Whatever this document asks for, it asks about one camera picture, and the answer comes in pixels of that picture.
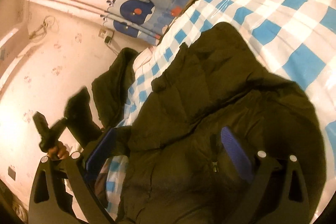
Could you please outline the person's left hand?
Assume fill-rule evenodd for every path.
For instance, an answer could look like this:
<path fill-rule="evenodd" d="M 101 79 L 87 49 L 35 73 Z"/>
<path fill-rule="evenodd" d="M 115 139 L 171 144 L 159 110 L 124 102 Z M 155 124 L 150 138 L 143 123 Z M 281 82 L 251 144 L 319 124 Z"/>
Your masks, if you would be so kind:
<path fill-rule="evenodd" d="M 70 153 L 67 150 L 67 147 L 61 141 L 58 141 L 56 146 L 50 148 L 47 153 L 47 156 L 51 160 L 63 160 L 66 159 L 69 155 Z"/>

